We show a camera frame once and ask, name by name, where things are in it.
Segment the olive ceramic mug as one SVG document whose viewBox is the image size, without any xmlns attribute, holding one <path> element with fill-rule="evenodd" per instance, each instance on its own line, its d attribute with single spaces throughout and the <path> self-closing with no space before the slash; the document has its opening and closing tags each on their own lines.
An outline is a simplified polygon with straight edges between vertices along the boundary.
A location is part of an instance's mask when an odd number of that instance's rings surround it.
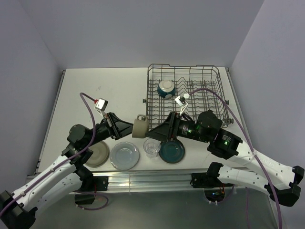
<svg viewBox="0 0 305 229">
<path fill-rule="evenodd" d="M 143 114 L 137 115 L 137 118 L 134 120 L 133 123 L 132 138 L 140 138 L 140 139 L 145 138 L 148 129 L 149 129 L 149 123 L 147 116 Z"/>
</svg>

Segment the clear glass tumbler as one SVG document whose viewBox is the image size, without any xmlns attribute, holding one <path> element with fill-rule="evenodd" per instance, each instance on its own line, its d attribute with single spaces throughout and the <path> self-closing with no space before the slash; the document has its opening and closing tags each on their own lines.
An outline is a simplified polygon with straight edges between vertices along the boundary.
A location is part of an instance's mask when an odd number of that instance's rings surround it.
<svg viewBox="0 0 305 229">
<path fill-rule="evenodd" d="M 155 158 L 158 156 L 161 148 L 161 142 L 155 139 L 147 139 L 143 144 L 143 149 L 149 158 Z"/>
</svg>

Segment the teal white ceramic bowl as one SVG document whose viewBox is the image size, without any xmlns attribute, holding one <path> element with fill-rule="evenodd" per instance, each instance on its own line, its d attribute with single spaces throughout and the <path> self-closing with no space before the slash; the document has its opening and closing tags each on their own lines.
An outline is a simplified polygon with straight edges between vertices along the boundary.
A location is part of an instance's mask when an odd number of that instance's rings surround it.
<svg viewBox="0 0 305 229">
<path fill-rule="evenodd" d="M 160 81 L 157 93 L 162 98 L 172 98 L 175 95 L 175 85 L 171 80 Z"/>
</svg>

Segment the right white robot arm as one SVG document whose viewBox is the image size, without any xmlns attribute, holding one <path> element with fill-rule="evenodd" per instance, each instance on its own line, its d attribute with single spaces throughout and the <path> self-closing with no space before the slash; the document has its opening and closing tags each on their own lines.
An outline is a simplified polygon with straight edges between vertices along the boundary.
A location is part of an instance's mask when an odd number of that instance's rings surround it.
<svg viewBox="0 0 305 229">
<path fill-rule="evenodd" d="M 208 144 L 212 155 L 247 168 L 239 170 L 222 163 L 212 162 L 206 172 L 193 173 L 190 182 L 193 188 L 214 188 L 225 184 L 249 187 L 292 207 L 300 198 L 305 170 L 300 166 L 286 166 L 254 150 L 235 134 L 222 128 L 222 121 L 212 110 L 199 114 L 197 121 L 183 120 L 171 112 L 159 126 L 146 136 L 163 143 L 178 137 Z"/>
</svg>

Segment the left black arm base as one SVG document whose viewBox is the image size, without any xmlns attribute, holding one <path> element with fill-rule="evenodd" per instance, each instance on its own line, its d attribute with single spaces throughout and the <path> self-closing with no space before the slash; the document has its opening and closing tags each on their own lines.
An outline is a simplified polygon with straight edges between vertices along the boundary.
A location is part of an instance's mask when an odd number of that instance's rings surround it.
<svg viewBox="0 0 305 229">
<path fill-rule="evenodd" d="M 81 181 L 77 189 L 73 189 L 74 203 L 76 208 L 86 211 L 97 211 L 106 208 L 109 204 L 109 198 L 103 193 L 107 190 L 109 179 L 107 176 L 90 177 Z M 101 201 L 102 205 L 90 207 L 95 201 Z"/>
</svg>

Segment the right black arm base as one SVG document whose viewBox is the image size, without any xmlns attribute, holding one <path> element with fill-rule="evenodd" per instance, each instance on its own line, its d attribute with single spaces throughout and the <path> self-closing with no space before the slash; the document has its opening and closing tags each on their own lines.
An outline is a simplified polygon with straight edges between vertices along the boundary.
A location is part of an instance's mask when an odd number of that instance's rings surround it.
<svg viewBox="0 0 305 229">
<path fill-rule="evenodd" d="M 206 173 L 191 173 L 190 185 L 193 188 L 201 188 L 204 191 L 204 197 L 209 205 L 217 206 L 226 201 L 234 194 L 235 186 L 224 184 L 216 177 Z"/>
</svg>

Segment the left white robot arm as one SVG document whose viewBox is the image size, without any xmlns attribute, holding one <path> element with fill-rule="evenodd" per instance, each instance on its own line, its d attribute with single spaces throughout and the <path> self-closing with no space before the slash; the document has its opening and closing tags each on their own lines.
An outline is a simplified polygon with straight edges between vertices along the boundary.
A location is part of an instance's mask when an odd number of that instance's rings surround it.
<svg viewBox="0 0 305 229">
<path fill-rule="evenodd" d="M 47 169 L 21 188 L 1 193 L 1 221 L 9 229 L 29 229 L 41 207 L 70 192 L 92 188 L 93 174 L 84 166 L 93 154 L 89 147 L 107 138 L 128 136 L 132 128 L 132 123 L 114 113 L 106 113 L 92 129 L 74 125 L 67 137 L 69 144 Z"/>
</svg>

